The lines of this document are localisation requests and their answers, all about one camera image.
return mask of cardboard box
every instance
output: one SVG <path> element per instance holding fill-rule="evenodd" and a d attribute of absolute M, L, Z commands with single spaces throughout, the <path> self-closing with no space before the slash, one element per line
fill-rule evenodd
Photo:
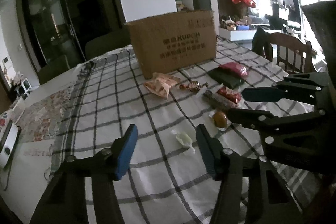
<path fill-rule="evenodd" d="M 212 11 L 173 12 L 127 23 L 146 79 L 216 57 Z"/>

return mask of white and black plaid tablecloth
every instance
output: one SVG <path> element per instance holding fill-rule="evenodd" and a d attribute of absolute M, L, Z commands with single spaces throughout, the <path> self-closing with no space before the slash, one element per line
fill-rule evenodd
<path fill-rule="evenodd" d="M 249 70 L 242 90 L 249 86 L 270 86 L 286 73 L 278 66 L 235 43 L 218 39 L 217 57 L 213 61 L 173 72 L 182 83 L 198 80 L 217 85 L 207 71 L 231 61 Z M 211 107 L 194 94 L 173 88 L 169 99 L 162 99 L 142 85 L 145 81 L 131 47 L 118 54 L 97 58 L 79 75 L 61 130 L 55 139 L 52 173 L 70 154 L 90 157 L 122 136 L 128 126 L 138 127 L 138 141 L 130 169 L 115 182 L 125 223 L 209 223 L 220 182 L 207 174 L 197 147 L 195 128 L 203 123 L 223 147 L 256 158 L 263 154 L 255 130 L 232 124 L 223 133 L 209 118 Z M 271 111 L 277 116 L 304 113 L 308 106 L 282 99 L 277 103 L 245 102 L 243 108 Z M 186 132 L 194 141 L 195 154 L 182 148 L 171 130 Z M 275 164 L 286 180 L 300 207 L 309 204 L 320 187 L 320 177 L 308 171 Z M 87 210 L 95 223 L 92 190 L 87 179 Z M 241 218 L 247 203 L 247 184 L 241 197 Z"/>

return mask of floral placemat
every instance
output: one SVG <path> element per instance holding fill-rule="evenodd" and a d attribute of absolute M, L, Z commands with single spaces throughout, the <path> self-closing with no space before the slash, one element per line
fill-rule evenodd
<path fill-rule="evenodd" d="M 69 86 L 25 109 L 16 124 L 21 127 L 19 143 L 36 142 L 55 137 L 73 87 L 73 85 Z"/>

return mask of chair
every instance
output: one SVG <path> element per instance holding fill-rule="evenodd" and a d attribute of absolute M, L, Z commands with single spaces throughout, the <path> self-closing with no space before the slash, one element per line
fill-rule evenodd
<path fill-rule="evenodd" d="M 277 54 L 277 65 L 279 65 L 280 62 L 285 64 L 285 71 L 289 74 L 293 73 L 307 73 L 307 72 L 316 72 L 316 69 L 313 65 L 312 61 L 312 48 L 311 43 L 307 41 L 305 44 L 301 42 L 296 37 L 292 37 L 290 35 L 284 34 L 284 33 L 271 33 L 268 36 L 268 42 L 270 44 L 276 44 L 278 46 L 278 54 Z M 286 57 L 285 59 L 280 56 L 280 47 L 286 48 Z M 293 63 L 290 63 L 288 61 L 289 53 L 288 50 L 293 51 Z M 296 57 L 300 57 L 300 68 L 297 67 L 296 64 Z M 271 56 L 268 57 L 269 61 L 273 61 L 273 51 Z"/>
<path fill-rule="evenodd" d="M 60 74 L 70 70 L 68 59 L 65 55 L 49 62 L 37 72 L 40 85 L 43 85 Z"/>
<path fill-rule="evenodd" d="M 90 40 L 85 45 L 85 56 L 87 60 L 90 60 L 117 48 L 125 47 L 130 43 L 128 29 L 123 28 Z"/>

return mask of red sausage package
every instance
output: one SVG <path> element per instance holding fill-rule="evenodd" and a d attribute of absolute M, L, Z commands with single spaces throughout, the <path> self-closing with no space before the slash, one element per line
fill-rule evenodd
<path fill-rule="evenodd" d="M 246 79 L 249 75 L 246 67 L 237 62 L 226 63 L 224 65 L 220 65 L 219 67 L 243 79 Z"/>
<path fill-rule="evenodd" d="M 228 87 L 224 86 L 219 91 L 218 94 L 224 96 L 226 99 L 229 99 L 231 102 L 235 103 L 236 105 L 239 104 L 240 100 L 242 99 L 241 93 L 229 89 Z"/>

